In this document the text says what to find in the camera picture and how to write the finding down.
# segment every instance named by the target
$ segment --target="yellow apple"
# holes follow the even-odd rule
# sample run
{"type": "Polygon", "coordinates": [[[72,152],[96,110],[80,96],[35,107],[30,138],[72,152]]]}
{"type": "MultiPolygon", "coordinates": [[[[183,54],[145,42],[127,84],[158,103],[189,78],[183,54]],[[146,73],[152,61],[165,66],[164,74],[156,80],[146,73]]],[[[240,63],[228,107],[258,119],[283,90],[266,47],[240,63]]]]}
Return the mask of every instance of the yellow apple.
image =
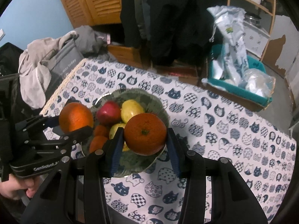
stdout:
{"type": "MultiPolygon", "coordinates": [[[[115,124],[114,126],[112,126],[110,129],[110,132],[109,132],[109,139],[114,138],[115,133],[119,127],[125,128],[125,126],[126,126],[126,124],[124,124],[124,123],[119,123],[119,124],[115,124]]],[[[123,152],[125,152],[125,151],[129,151],[129,148],[127,147],[126,143],[124,144],[124,147],[123,147],[123,152]]]]}
{"type": "Polygon", "coordinates": [[[144,113],[144,109],[134,99],[124,101],[121,106],[121,118],[124,123],[128,123],[130,118],[141,113],[144,113]]]}

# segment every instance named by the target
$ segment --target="red apple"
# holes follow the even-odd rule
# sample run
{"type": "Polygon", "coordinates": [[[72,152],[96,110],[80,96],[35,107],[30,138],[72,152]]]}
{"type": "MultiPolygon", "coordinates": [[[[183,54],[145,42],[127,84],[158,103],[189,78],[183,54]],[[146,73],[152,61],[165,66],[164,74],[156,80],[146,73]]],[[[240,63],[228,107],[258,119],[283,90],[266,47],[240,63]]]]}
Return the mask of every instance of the red apple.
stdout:
{"type": "Polygon", "coordinates": [[[121,121],[121,109],[116,102],[107,101],[97,112],[100,124],[111,126],[121,121]]]}

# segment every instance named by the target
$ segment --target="blue wall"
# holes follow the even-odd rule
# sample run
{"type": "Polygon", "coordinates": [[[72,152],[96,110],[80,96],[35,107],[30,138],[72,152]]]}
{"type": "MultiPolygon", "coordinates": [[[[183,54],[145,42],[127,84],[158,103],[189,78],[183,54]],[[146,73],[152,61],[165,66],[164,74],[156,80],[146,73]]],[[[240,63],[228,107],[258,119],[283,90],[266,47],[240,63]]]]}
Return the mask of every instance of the blue wall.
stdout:
{"type": "Polygon", "coordinates": [[[21,49],[35,39],[60,37],[73,26],[60,0],[13,0],[0,17],[5,36],[0,46],[10,42],[21,49]]]}

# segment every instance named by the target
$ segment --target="white tablecloth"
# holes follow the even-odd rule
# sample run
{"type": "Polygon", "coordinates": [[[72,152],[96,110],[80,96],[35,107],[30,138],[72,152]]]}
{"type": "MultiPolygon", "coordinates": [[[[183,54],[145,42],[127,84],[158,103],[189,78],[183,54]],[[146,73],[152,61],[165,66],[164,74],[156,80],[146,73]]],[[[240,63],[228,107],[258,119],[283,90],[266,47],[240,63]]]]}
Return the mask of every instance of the white tablecloth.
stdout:
{"type": "MultiPolygon", "coordinates": [[[[276,214],[293,173],[296,142],[268,121],[226,98],[142,69],[103,60],[83,60],[45,105],[59,115],[74,97],[92,107],[101,95],[120,88],[142,88],[160,98],[170,126],[190,149],[206,158],[230,159],[260,202],[268,220],[276,214]]],[[[48,128],[48,139],[58,136],[48,128]]],[[[80,145],[73,157],[81,156],[80,145]]],[[[145,172],[104,179],[107,204],[143,224],[177,223],[186,181],[178,179],[167,151],[145,172]]],[[[211,183],[207,177],[205,221],[210,220],[211,183]]]]}

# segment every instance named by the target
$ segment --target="orange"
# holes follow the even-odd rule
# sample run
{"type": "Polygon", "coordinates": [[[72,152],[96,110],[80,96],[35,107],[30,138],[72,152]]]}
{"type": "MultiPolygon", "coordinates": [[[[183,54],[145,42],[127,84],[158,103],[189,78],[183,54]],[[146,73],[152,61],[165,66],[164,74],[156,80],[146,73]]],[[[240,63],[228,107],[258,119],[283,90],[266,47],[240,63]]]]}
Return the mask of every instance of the orange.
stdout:
{"type": "Polygon", "coordinates": [[[109,137],[109,130],[106,126],[97,125],[94,130],[94,136],[105,136],[109,137]]]}
{"type": "Polygon", "coordinates": [[[95,136],[90,143],[89,152],[92,153],[97,149],[101,149],[107,140],[107,137],[95,136]]]}
{"type": "Polygon", "coordinates": [[[167,129],[162,120],[151,113],[133,116],[124,129],[128,148],[139,155],[153,155],[165,146],[167,129]]]}
{"type": "Polygon", "coordinates": [[[65,105],[59,115],[59,126],[64,133],[89,125],[93,127],[93,116],[89,108],[79,102],[65,105]]]}

